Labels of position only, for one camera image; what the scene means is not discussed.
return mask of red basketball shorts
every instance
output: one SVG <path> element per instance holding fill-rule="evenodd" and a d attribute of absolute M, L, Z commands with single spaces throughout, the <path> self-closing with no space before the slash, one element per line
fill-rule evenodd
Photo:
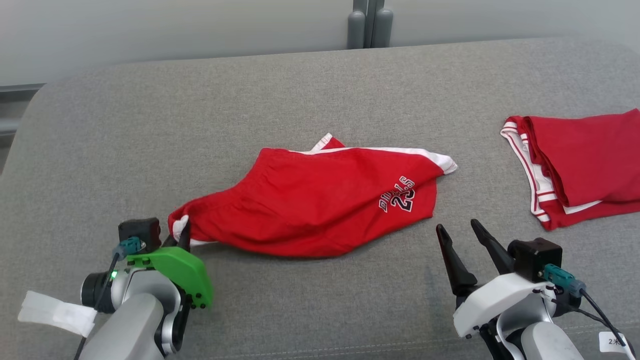
<path fill-rule="evenodd" d="M 263 149 L 233 188 L 192 200 L 169 216 L 191 244 L 219 241 L 276 256 L 339 256 L 429 218 L 436 178 L 456 170 L 424 149 L 344 147 L 327 134 L 307 152 Z"/>
<path fill-rule="evenodd" d="M 640 211 L 640 111 L 555 119 L 513 116 L 500 134 L 531 186 L 547 230 Z"/>

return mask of teal connector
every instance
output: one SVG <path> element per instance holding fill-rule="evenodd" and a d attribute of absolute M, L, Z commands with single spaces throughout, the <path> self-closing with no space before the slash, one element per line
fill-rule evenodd
<path fill-rule="evenodd" d="M 127 255 L 133 255 L 142 249 L 142 241 L 140 241 L 140 238 L 137 236 L 131 236 L 125 241 L 120 242 L 120 246 L 125 249 Z"/>
<path fill-rule="evenodd" d="M 553 264 L 545 265 L 542 278 L 551 282 L 553 285 L 566 289 L 569 291 L 569 294 L 574 297 L 581 297 L 582 294 L 580 293 L 580 290 L 587 289 L 584 282 L 576 279 L 570 272 L 567 272 Z"/>

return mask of white tape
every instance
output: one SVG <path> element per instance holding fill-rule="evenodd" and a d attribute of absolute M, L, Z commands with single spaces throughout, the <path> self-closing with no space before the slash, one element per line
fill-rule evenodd
<path fill-rule="evenodd" d="M 611 331 L 602 331 L 598 334 L 598 338 L 600 340 L 600 352 L 621 352 L 622 354 L 626 354 L 627 357 L 631 360 L 634 360 L 633 353 L 631 353 L 631 348 L 628 345 L 627 339 L 621 332 L 618 333 L 622 341 L 625 342 L 625 347 L 616 339 L 616 336 Z"/>
<path fill-rule="evenodd" d="M 18 321 L 43 323 L 87 337 L 93 329 L 97 313 L 87 306 L 69 304 L 47 295 L 27 291 Z"/>

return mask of cable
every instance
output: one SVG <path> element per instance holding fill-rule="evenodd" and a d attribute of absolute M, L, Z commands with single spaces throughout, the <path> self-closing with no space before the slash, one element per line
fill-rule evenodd
<path fill-rule="evenodd" d="M 113 272 L 113 269 L 116 267 L 116 263 L 118 262 L 119 257 L 120 257 L 119 253 L 116 252 L 113 254 L 113 260 L 111 260 L 111 265 L 109 266 L 109 271 L 107 272 L 107 274 L 111 274 Z M 100 301 L 104 296 L 105 290 L 107 290 L 108 284 L 109 284 L 109 277 L 107 276 L 107 278 L 104 281 L 104 284 L 102 284 L 100 293 L 98 294 L 98 299 L 95 301 L 95 305 L 93 306 L 94 310 L 98 310 L 98 306 L 100 305 Z M 74 357 L 74 360 L 80 359 L 80 353 L 82 353 L 82 349 L 84 348 L 85 342 L 86 342 L 86 338 L 83 336 L 83 338 L 80 339 L 80 344 L 78 345 L 78 349 L 76 350 L 76 356 Z"/>
<path fill-rule="evenodd" d="M 602 324 L 602 325 L 604 325 L 604 326 L 607 326 L 607 323 L 605 323 L 605 322 L 604 322 L 604 320 L 602 320 L 601 318 L 599 318 L 599 317 L 595 316 L 594 314 L 591 314 L 589 311 L 585 311 L 585 310 L 582 310 L 582 309 L 581 309 L 581 308 L 579 308 L 579 307 L 575 307 L 575 306 L 571 306 L 571 305 L 569 305 L 569 304 L 565 304 L 564 302 L 560 302 L 560 301 L 558 301 L 558 300 L 556 300 L 556 299 L 551 299 L 551 302 L 553 302 L 554 304 L 557 304 L 557 305 L 563 306 L 563 307 L 565 307 L 565 308 L 567 308 L 567 309 L 569 309 L 569 310 L 571 310 L 571 311 L 574 311 L 574 312 L 576 312 L 576 313 L 580 313 L 580 314 L 582 314 L 582 315 L 584 315 L 584 316 L 586 316 L 586 317 L 588 317 L 588 318 L 590 318 L 590 319 L 592 319 L 592 320 L 595 320 L 595 321 L 597 321 L 597 322 L 601 323 L 601 324 Z M 618 329 L 617 329 L 617 328 L 615 328 L 615 327 L 613 328 L 613 330 L 614 330 L 614 332 L 613 332 L 613 333 L 620 332 L 620 330 L 618 330 Z M 627 339 L 627 345 L 628 345 L 627 347 L 628 347 L 628 349 L 629 349 L 629 352 L 630 352 L 630 353 L 632 354 L 632 356 L 633 356 L 633 357 L 630 357 L 630 359 L 635 358 L 635 356 L 636 356 L 636 351 L 634 350 L 633 345 L 631 344 L 631 342 L 629 342 L 629 340 L 628 340 L 628 339 Z"/>
<path fill-rule="evenodd" d="M 602 312 L 602 310 L 600 309 L 600 306 L 598 306 L 598 304 L 596 304 L 595 301 L 593 301 L 593 299 L 589 296 L 589 294 L 587 293 L 587 291 L 585 289 L 580 289 L 580 294 L 582 294 L 582 296 L 587 299 L 587 301 L 589 302 L 589 304 L 591 304 L 591 306 L 593 306 L 593 308 L 596 310 L 596 312 L 598 313 L 598 315 L 600 315 L 600 317 L 602 318 L 602 320 L 606 323 L 607 327 L 611 330 L 611 332 L 613 332 L 613 334 L 616 337 L 616 340 L 618 340 L 618 342 L 620 343 L 620 345 L 622 347 L 626 347 L 627 344 L 625 344 L 624 341 L 622 341 L 622 338 L 620 337 L 620 335 L 618 334 L 618 332 L 615 330 L 615 327 L 613 327 L 613 325 L 611 325 L 611 322 L 609 321 L 609 319 L 607 318 L 607 315 L 604 315 L 604 313 Z"/>

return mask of gray fabric surface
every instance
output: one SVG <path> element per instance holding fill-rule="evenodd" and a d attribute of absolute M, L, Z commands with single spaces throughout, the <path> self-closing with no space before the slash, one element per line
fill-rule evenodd
<path fill-rule="evenodd" d="M 105 271 L 116 226 L 240 180 L 262 147 L 423 147 L 460 168 L 430 220 L 336 259 L 296 261 L 221 245 L 195 251 L 216 291 L 175 359 L 486 359 L 458 339 L 435 226 L 481 282 L 497 275 L 469 226 L 504 245 L 538 236 L 640 346 L 640 215 L 546 233 L 499 130 L 509 115 L 584 117 L 638 106 L 640 56 L 584 39 L 534 39 L 121 65 L 46 85 L 0 177 L 7 359 L 70 359 L 78 336 L 18 323 L 27 290 L 77 302 Z M 602 326 L 558 319 L 587 359 Z"/>
<path fill-rule="evenodd" d="M 4 169 L 7 156 L 9 156 L 9 147 L 0 147 L 0 174 L 2 174 L 2 170 Z"/>

